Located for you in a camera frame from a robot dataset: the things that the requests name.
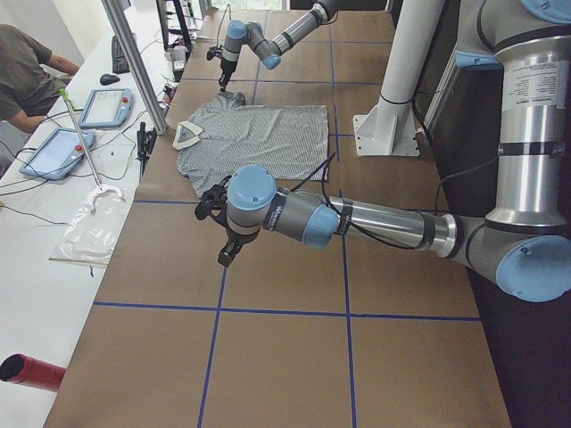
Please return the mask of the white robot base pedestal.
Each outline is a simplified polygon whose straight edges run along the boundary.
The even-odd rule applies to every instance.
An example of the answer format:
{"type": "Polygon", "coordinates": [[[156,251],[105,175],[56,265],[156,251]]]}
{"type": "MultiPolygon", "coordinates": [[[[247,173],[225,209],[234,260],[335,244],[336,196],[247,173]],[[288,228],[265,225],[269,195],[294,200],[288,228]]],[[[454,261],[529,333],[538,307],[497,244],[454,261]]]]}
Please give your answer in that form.
{"type": "Polygon", "coordinates": [[[405,0],[377,105],[353,117],[359,156],[420,155],[412,105],[443,0],[405,0]]]}

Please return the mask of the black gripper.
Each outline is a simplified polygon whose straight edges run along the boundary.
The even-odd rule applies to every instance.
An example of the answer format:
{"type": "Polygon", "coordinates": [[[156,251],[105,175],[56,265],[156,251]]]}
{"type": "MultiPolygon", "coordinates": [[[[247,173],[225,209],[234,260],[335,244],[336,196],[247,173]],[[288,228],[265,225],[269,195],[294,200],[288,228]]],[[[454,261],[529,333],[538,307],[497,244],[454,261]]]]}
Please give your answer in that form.
{"type": "Polygon", "coordinates": [[[253,242],[260,233],[259,228],[253,232],[237,232],[230,226],[228,222],[228,181],[230,178],[231,176],[226,176],[219,184],[206,190],[194,210],[198,220],[210,217],[225,228],[228,240],[218,256],[218,263],[224,267],[229,267],[242,247],[253,242]]]}
{"type": "Polygon", "coordinates": [[[219,90],[221,93],[227,91],[228,82],[237,68],[237,54],[229,51],[225,46],[211,46],[206,54],[208,61],[214,58],[220,59],[221,76],[219,78],[219,90]]]}

